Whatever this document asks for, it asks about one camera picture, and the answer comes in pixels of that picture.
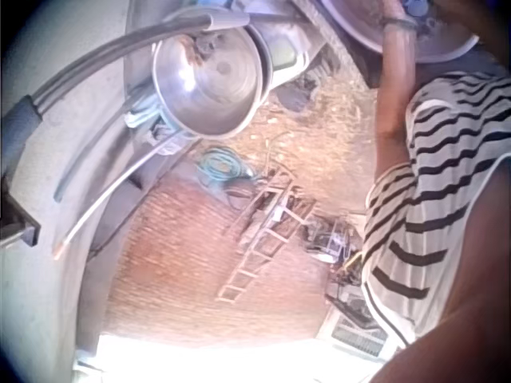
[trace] ladder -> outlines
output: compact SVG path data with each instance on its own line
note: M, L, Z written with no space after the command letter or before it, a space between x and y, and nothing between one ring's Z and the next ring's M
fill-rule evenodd
M262 271L271 263L275 256L289 243L300 226L305 224L314 211L315 200L298 203L301 210L303 210L301 214L293 211L293 209L287 208L286 197L289 195L293 186L294 182L290 180L284 190L276 197L276 204L266 215L260 229L249 243L243 253L242 259L230 274L227 282L220 288L216 296L217 301L235 303L241 294L247 290L248 286L260 276ZM272 227L274 223L272 218L277 209L282 209L283 217L288 217L286 221L291 223L288 225L287 232L278 230L286 225L275 224L275 226ZM270 251L265 251L263 245L269 242L273 242L273 244L276 243L276 246L273 246Z

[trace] dirt ground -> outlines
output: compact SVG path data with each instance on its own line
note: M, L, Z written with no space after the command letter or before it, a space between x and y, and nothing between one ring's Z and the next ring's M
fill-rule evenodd
M271 157L290 168L326 215L346 216L360 231L374 174L373 123L376 93L341 73L323 84L301 115L292 115L270 94L253 121L234 138L204 143L234 148L254 169Z

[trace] black cable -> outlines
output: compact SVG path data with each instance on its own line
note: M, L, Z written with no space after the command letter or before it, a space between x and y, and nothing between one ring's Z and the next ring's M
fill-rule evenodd
M209 15L177 19L137 30L108 42L80 57L49 79L34 93L32 97L34 105L42 116L71 89L118 58L176 34L190 34L205 30L211 24Z

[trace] bracelet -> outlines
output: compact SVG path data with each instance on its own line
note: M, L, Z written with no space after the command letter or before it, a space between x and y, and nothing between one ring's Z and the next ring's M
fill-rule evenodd
M409 18L383 18L382 20L383 27L385 28L388 25L401 26L405 30L418 30L418 23Z

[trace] blue hose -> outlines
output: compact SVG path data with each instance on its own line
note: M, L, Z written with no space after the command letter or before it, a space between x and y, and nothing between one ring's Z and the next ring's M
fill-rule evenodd
M254 172L227 147L208 149L200 159L199 170L210 180L229 181L235 178L252 178Z

